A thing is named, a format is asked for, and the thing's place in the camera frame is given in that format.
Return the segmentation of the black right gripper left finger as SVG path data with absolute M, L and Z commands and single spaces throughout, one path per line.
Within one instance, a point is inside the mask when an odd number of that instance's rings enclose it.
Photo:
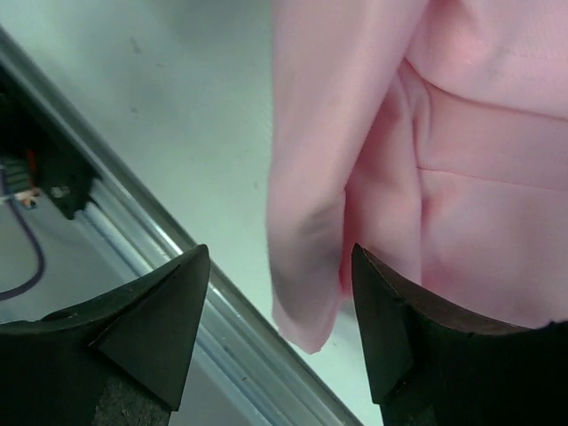
M 204 245 L 36 321 L 1 327 L 4 425 L 165 425 L 209 283 Z

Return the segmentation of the light pink t-shirt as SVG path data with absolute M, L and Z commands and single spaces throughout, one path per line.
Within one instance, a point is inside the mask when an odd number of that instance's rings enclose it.
M 328 340 L 361 245 L 485 316 L 567 317 L 567 4 L 276 1 L 273 317 Z

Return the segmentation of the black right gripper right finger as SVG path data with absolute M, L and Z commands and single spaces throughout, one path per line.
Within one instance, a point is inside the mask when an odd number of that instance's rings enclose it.
M 567 326 L 491 319 L 399 275 L 361 246 L 352 290 L 373 402 L 386 425 L 564 425 Z

